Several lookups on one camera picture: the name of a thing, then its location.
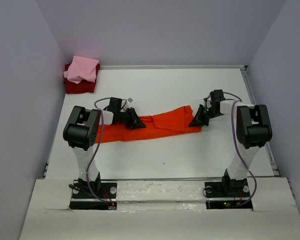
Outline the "orange t shirt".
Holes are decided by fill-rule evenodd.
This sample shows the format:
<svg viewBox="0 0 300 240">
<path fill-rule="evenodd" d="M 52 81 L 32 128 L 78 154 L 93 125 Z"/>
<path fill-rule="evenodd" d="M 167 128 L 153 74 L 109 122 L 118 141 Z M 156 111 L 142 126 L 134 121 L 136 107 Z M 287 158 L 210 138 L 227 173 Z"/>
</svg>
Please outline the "orange t shirt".
<svg viewBox="0 0 300 240">
<path fill-rule="evenodd" d="M 200 126 L 189 127 L 193 120 L 193 110 L 189 105 L 156 115 L 141 116 L 140 119 L 145 123 L 145 128 L 128 129 L 123 123 L 105 125 L 101 142 L 143 141 L 202 131 Z"/>
</svg>

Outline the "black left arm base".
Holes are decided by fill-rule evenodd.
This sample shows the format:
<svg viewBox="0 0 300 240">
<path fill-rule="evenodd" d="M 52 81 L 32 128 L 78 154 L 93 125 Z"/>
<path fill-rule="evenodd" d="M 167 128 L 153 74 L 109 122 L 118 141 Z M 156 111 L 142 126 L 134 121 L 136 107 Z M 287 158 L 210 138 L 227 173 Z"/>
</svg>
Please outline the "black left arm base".
<svg viewBox="0 0 300 240">
<path fill-rule="evenodd" d="M 102 181 L 101 189 L 95 193 L 95 197 L 89 188 L 80 189 L 79 183 L 75 181 L 69 184 L 71 199 L 69 208 L 71 210 L 98 210 L 112 211 L 117 209 L 118 183 L 115 181 Z"/>
</svg>

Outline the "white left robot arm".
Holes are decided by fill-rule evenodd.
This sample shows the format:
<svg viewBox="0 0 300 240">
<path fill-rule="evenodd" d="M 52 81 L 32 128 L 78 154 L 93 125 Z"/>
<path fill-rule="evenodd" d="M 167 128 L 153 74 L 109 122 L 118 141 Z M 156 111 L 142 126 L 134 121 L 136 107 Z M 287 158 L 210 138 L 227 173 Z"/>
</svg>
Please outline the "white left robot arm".
<svg viewBox="0 0 300 240">
<path fill-rule="evenodd" d="M 63 139 L 71 147 L 78 165 L 77 185 L 69 187 L 102 202 L 100 171 L 95 157 L 103 140 L 105 126 L 123 124 L 129 130 L 143 129 L 145 123 L 131 107 L 132 98 L 105 97 L 94 102 L 94 109 L 74 106 L 63 129 Z"/>
</svg>

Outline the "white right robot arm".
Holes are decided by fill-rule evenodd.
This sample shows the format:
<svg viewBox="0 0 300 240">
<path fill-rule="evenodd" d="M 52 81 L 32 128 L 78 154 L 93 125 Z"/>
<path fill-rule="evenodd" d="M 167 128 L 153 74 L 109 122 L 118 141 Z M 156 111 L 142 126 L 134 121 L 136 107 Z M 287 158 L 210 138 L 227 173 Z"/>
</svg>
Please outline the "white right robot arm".
<svg viewBox="0 0 300 240">
<path fill-rule="evenodd" d="M 227 95 L 228 92 L 221 89 L 211 91 L 189 123 L 189 127 L 203 127 L 208 126 L 211 119 L 230 116 L 234 158 L 221 181 L 205 183 L 203 194 L 208 199 L 231 198 L 237 194 L 251 197 L 252 194 L 244 192 L 244 188 L 248 186 L 247 177 L 253 175 L 250 166 L 259 150 L 273 136 L 266 105 L 244 104 L 233 93 L 230 98 Z"/>
</svg>

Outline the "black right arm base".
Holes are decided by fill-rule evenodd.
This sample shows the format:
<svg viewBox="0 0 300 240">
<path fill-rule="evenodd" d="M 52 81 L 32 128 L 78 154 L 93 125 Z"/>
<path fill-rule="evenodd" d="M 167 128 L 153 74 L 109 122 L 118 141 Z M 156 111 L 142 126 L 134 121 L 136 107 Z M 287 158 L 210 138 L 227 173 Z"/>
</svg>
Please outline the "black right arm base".
<svg viewBox="0 0 300 240">
<path fill-rule="evenodd" d="M 205 182 L 202 195 L 205 197 L 207 210 L 253 209 L 247 183 L 243 187 L 225 191 L 220 181 Z"/>
</svg>

